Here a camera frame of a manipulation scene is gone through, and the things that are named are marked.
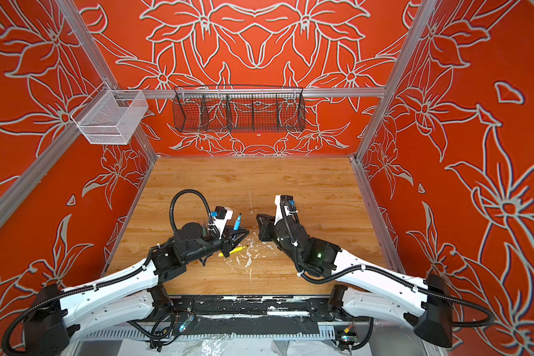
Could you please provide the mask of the blue marker pen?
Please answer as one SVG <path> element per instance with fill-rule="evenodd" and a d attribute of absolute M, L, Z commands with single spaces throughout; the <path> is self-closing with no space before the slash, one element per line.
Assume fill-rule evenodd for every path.
<path fill-rule="evenodd" d="M 240 229 L 241 220 L 242 220 L 242 214 L 239 213 L 239 215 L 237 216 L 237 219 L 236 219 L 236 221 L 234 223 L 234 231 L 238 231 Z"/>

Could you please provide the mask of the yellow marker pen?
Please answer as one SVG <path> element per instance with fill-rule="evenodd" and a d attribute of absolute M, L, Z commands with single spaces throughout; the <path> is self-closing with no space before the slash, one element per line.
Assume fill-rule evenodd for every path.
<path fill-rule="evenodd" d="M 230 252 L 228 252 L 227 254 L 224 254 L 224 253 L 221 252 L 221 253 L 219 253 L 218 256 L 221 257 L 221 258 L 229 258 L 231 255 L 236 254 L 236 253 L 238 253 L 238 252 L 242 252 L 242 251 L 244 251 L 244 250 L 247 249 L 247 248 L 248 248 L 248 246 L 238 246 L 237 248 L 232 249 L 232 250 L 231 250 Z"/>

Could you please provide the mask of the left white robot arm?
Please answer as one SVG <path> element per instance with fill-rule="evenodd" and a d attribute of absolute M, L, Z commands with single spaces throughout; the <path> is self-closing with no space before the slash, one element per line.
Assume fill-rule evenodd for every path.
<path fill-rule="evenodd" d="M 171 312 L 164 283 L 185 273 L 188 264 L 216 252 L 227 255 L 247 236 L 246 228 L 188 223 L 149 249 L 146 258 L 81 286 L 43 287 L 22 313 L 24 355 L 59 355 L 83 335 L 120 323 L 139 322 Z"/>

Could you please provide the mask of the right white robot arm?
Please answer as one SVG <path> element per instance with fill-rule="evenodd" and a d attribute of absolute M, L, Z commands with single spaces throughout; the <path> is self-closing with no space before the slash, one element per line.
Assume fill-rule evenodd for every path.
<path fill-rule="evenodd" d="M 369 263 L 310 237 L 291 216 L 259 214 L 257 221 L 260 240 L 273 242 L 291 258 L 298 277 L 318 285 L 335 283 L 333 307 L 352 317 L 400 323 L 432 345 L 452 347 L 452 302 L 440 277 L 412 277 Z"/>

